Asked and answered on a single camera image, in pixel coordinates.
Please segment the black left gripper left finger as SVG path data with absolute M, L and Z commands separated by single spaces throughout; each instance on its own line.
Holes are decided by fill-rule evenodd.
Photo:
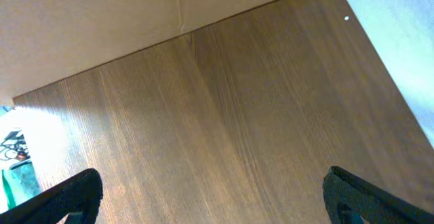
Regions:
M 4 224 L 94 224 L 103 199 L 102 179 L 88 168 L 1 214 Z

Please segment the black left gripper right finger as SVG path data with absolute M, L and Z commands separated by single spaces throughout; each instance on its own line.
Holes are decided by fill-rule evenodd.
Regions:
M 420 209 L 349 171 L 332 166 L 323 180 L 323 200 L 332 223 L 432 223 Z

